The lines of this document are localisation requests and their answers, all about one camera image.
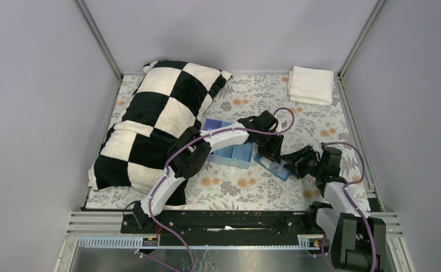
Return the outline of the white credit card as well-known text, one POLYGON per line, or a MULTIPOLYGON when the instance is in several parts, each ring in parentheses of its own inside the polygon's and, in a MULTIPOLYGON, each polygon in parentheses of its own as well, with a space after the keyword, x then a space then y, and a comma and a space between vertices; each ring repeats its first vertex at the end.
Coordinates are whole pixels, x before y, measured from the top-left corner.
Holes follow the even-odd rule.
POLYGON ((271 161, 268 158, 261 157, 259 162, 266 168, 266 169, 275 169, 278 167, 278 163, 275 161, 271 161))

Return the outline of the teal card holder wallet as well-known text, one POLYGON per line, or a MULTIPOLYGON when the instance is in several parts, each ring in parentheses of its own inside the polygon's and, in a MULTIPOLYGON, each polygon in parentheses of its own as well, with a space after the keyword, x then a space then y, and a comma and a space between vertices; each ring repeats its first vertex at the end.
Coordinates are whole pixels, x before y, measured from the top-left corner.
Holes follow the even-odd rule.
POLYGON ((272 161, 267 157, 257 154, 254 161, 282 181, 287 181, 291 176, 291 173, 285 167, 287 162, 284 160, 277 163, 276 161, 272 161))

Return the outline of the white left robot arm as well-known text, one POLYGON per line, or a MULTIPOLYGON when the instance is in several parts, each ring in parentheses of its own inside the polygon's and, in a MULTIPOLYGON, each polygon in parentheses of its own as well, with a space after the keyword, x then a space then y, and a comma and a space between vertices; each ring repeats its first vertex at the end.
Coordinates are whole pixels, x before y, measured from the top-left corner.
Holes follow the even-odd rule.
POLYGON ((217 150, 255 143, 260 153, 280 161, 283 132, 275 115, 265 110, 258 116, 241 118, 224 127, 198 130, 189 127, 168 151, 161 178, 144 199, 133 208, 133 216, 140 228, 148 226, 163 211, 167 200, 186 180, 195 176, 217 150))

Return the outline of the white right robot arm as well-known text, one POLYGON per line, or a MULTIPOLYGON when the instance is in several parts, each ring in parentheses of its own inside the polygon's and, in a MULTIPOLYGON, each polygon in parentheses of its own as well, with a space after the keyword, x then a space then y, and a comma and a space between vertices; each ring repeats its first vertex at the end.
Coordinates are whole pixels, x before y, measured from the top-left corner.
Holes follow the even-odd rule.
POLYGON ((312 146, 281 156, 284 168, 297 178, 315 178, 326 203, 313 202, 308 218, 319 226, 330 241, 330 262, 344 271, 384 271, 386 225, 360 208, 351 195, 352 185, 341 177, 342 151, 330 144, 322 152, 312 146))

